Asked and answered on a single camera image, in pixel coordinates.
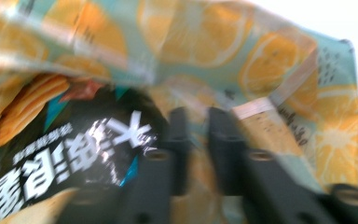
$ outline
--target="snack bag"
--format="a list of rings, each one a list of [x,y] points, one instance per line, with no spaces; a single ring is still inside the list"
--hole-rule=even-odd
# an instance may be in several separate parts
[[[63,206],[69,188],[124,186],[166,125],[139,91],[87,77],[35,77],[0,118],[0,220],[52,196],[42,204]]]

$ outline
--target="plastic bag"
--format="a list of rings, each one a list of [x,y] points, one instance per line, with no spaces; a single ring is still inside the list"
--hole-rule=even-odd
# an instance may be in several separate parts
[[[299,182],[358,184],[358,93],[348,42],[237,1],[0,1],[0,28],[8,36],[21,30],[17,41],[41,43],[36,49],[45,52],[0,50],[0,67],[18,77],[53,71],[146,84],[164,116],[187,107],[198,148],[208,106],[230,110],[268,96],[300,148],[277,152]]]

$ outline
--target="lemon print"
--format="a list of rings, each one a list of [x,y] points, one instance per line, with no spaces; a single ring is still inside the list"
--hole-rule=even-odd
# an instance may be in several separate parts
[[[210,67],[236,54],[252,27],[252,12],[232,2],[141,0],[137,21],[162,61]]]
[[[36,36],[19,25],[0,18],[0,51],[20,54],[31,59],[45,60],[48,49]]]
[[[86,72],[92,76],[109,79],[109,71],[101,63],[83,56],[62,55],[56,63],[75,69],[80,72]]]
[[[218,106],[213,90],[197,77],[177,75],[149,90],[149,94],[164,117],[179,106],[186,108],[187,117],[202,124],[210,106]]]
[[[119,27],[95,3],[82,0],[59,0],[48,11],[46,22],[57,22],[73,31],[76,37],[100,47],[115,60],[127,65],[127,49]]]
[[[358,184],[358,94],[356,86],[326,87],[317,104],[316,175],[324,184]]]
[[[249,52],[240,72],[240,84],[249,100],[269,95],[286,74],[303,58],[305,52],[295,41],[277,33],[260,37]]]
[[[318,71],[315,70],[307,80],[285,101],[298,115],[316,121],[316,102],[318,92]]]

